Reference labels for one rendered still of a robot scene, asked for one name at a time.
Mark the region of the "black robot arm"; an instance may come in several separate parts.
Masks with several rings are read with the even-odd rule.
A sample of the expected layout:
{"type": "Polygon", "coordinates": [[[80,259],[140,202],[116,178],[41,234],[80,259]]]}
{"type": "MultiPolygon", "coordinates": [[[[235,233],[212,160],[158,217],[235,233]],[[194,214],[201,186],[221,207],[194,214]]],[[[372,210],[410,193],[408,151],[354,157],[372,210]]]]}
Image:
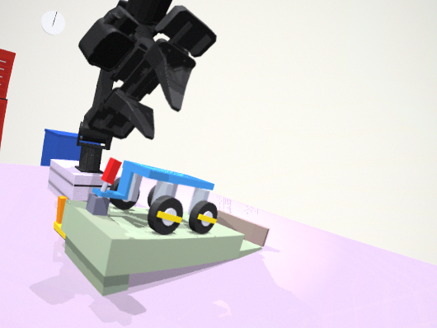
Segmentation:
{"type": "MultiPolygon", "coordinates": [[[[158,34],[155,27],[167,15],[171,4],[172,0],[119,0],[117,6],[99,18],[81,38],[78,48],[83,56],[90,65],[101,69],[92,106],[100,96],[108,96],[111,92],[113,83],[118,81],[115,70],[125,56],[136,45],[148,49],[134,33],[144,32],[154,38],[158,34]]],[[[77,146],[81,146],[81,154],[78,166],[74,167],[80,172],[103,174],[100,170],[102,150],[110,150],[113,137],[89,129],[87,114],[90,110],[79,126],[77,146]],[[105,146],[80,143],[79,140],[105,146]]]]}

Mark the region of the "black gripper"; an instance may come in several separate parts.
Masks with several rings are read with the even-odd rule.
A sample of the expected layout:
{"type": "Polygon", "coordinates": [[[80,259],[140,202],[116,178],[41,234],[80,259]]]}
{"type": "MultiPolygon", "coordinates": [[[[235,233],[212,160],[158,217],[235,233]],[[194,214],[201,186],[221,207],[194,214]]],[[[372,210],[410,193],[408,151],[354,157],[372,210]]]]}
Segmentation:
{"type": "Polygon", "coordinates": [[[181,111],[186,86],[196,61],[216,42],[216,34],[185,6],[174,6],[155,30],[169,41],[148,33],[135,32],[147,46],[134,47],[115,70],[121,87],[100,96],[87,114],[89,129],[126,139],[136,128],[145,138],[154,139],[153,109],[140,103],[160,84],[167,104],[181,111]],[[183,49],[184,48],[184,49],[183,49]],[[188,52],[188,51],[190,52],[188,52]],[[191,58],[189,54],[193,57],[191,58]]]}

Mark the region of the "small blue trolley with black wheels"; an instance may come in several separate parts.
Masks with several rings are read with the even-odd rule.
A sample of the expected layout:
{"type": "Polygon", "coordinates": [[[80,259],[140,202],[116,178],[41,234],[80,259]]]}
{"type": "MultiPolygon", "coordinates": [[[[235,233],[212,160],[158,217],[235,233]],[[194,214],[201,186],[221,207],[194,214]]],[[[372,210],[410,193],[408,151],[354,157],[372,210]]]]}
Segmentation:
{"type": "Polygon", "coordinates": [[[148,225],[161,235],[174,232],[183,218],[183,205],[176,197],[179,185],[195,187],[188,214],[190,229],[204,235],[217,221],[218,210],[215,204],[208,202],[208,190],[214,184],[205,180],[167,171],[152,166],[124,160],[120,178],[111,184],[106,192],[93,188],[99,197],[110,198],[110,202],[121,210],[131,209],[140,196],[140,184],[143,177],[157,180],[148,194],[148,225]]]}

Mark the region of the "red-headed pin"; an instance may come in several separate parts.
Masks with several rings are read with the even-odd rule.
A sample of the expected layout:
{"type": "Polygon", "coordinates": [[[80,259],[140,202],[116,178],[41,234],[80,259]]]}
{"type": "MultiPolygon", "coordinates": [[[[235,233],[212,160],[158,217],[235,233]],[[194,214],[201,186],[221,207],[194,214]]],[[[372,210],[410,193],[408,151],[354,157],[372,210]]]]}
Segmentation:
{"type": "Polygon", "coordinates": [[[104,172],[102,174],[101,179],[104,182],[103,182],[103,186],[101,187],[101,191],[106,192],[108,183],[111,183],[111,184],[114,183],[115,177],[116,177],[118,171],[120,170],[121,163],[122,162],[114,159],[113,157],[110,158],[110,160],[108,161],[108,163],[106,165],[106,169],[104,170],[104,172]]]}

